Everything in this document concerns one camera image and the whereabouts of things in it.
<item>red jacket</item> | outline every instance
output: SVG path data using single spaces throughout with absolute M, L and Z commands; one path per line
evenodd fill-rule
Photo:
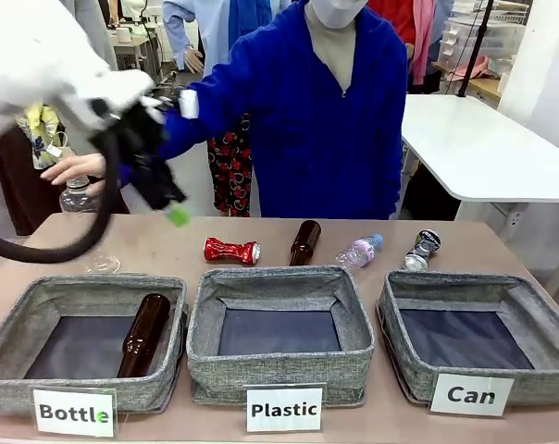
M 413 0 L 368 0 L 368 6 L 392 24 L 401 40 L 416 44 Z

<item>red can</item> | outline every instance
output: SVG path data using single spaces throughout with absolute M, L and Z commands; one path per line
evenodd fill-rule
M 231 259 L 242 264 L 255 265 L 259 260 L 261 247 L 257 242 L 244 245 L 226 243 L 216 238 L 207 238 L 204 244 L 204 258 L 206 261 Z

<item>person's hand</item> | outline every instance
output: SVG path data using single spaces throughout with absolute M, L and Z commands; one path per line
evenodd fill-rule
M 204 63 L 201 61 L 203 54 L 191 47 L 185 48 L 185 67 L 191 72 L 204 72 Z
M 80 176 L 101 178 L 105 174 L 105 158 L 101 154 L 73 155 L 66 157 L 44 171 L 41 179 L 50 180 L 52 185 L 63 185 L 67 180 Z M 88 187 L 87 194 L 96 196 L 105 186 L 105 181 L 94 183 Z

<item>brown glass bottle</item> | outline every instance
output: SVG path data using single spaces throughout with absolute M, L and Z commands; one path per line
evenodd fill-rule
M 123 359 L 117 377 L 146 376 L 169 311 L 170 302 L 162 294 L 151 293 L 142 299 L 123 341 Z
M 292 259 L 290 265 L 306 265 L 313 257 L 318 237 L 320 236 L 320 225 L 314 220 L 306 220 L 300 226 L 294 244 L 292 245 Z

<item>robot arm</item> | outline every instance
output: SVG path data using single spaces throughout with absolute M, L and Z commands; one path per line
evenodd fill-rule
M 157 156 L 161 114 L 144 95 L 154 87 L 139 70 L 110 71 L 58 0 L 0 1 L 0 133 L 42 100 L 68 118 L 106 159 L 106 188 L 89 232 L 69 247 L 37 250 L 0 240 L 0 255 L 58 263 L 90 250 L 102 237 L 118 190 L 119 158 L 131 184 L 155 210 L 180 203 L 166 163 Z M 177 213 L 173 215 L 180 220 Z

